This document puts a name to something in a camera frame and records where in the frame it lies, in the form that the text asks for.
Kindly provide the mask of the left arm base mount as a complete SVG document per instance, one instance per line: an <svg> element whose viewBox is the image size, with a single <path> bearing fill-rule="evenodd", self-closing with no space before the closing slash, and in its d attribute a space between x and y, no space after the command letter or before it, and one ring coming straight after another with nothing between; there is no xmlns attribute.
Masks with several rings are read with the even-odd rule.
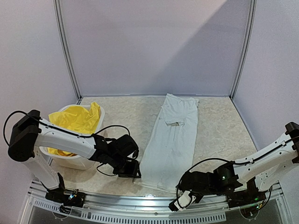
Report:
<svg viewBox="0 0 299 224"><path fill-rule="evenodd" d="M45 198L50 201L61 203L63 206L74 206L82 208L85 204L87 194L79 191L78 189L66 189L63 177L60 175L60 173L58 173L57 175L59 180L58 187L54 189L48 189L42 183L42 185L47 190Z"/></svg>

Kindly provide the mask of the white t-shirt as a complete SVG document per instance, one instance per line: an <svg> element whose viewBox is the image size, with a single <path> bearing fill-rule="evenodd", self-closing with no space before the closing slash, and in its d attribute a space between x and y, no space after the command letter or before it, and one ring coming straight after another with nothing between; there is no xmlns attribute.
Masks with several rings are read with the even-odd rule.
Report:
<svg viewBox="0 0 299 224"><path fill-rule="evenodd" d="M198 130L196 98L167 94L140 162L135 184L175 193L176 185L193 162Z"/></svg>

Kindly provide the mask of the yellow garment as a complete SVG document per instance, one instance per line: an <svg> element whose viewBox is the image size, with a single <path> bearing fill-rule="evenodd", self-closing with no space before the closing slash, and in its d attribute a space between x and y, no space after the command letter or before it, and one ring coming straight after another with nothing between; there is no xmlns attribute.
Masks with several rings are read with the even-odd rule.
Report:
<svg viewBox="0 0 299 224"><path fill-rule="evenodd" d="M49 122L62 128L69 129L82 134L93 134L101 121L102 109L92 102L88 109L72 105L60 112L48 115Z"/></svg>

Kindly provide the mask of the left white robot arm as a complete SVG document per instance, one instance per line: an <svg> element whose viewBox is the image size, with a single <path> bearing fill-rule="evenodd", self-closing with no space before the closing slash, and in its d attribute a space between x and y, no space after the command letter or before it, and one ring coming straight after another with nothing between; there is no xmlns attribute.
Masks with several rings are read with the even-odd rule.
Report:
<svg viewBox="0 0 299 224"><path fill-rule="evenodd" d="M140 178L140 163L137 160L139 147L130 133L119 138L106 138L99 132L85 135L56 126L40 116L38 110L26 113L14 111L11 115L23 117L12 127L10 138L4 141L9 157L23 163L60 203L69 199L69 191L63 186L61 175L52 170L40 156L41 147L50 147L79 155L100 165L108 164L113 175L120 178Z"/></svg>

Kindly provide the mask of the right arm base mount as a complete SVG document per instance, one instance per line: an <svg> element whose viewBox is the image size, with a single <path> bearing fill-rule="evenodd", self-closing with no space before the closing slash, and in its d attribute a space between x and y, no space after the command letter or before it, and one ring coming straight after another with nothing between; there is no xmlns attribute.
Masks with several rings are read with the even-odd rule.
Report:
<svg viewBox="0 0 299 224"><path fill-rule="evenodd" d="M269 201L272 190L273 186L266 191L258 191L257 188L254 187L252 189L234 192L227 195L228 207L234 208L249 204L253 204L254 206L256 203L262 202L256 207L257 210L261 209Z"/></svg>

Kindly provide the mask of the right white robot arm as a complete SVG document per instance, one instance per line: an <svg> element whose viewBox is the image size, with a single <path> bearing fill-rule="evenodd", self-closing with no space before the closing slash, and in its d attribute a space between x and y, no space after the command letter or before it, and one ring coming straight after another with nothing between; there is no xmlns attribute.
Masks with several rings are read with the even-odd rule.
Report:
<svg viewBox="0 0 299 224"><path fill-rule="evenodd" d="M222 159L213 172L188 169L180 178L174 205L178 210L198 203L203 196L227 196L229 207L265 199L271 186L299 165L299 125L290 122L286 132L258 152L235 161Z"/></svg>

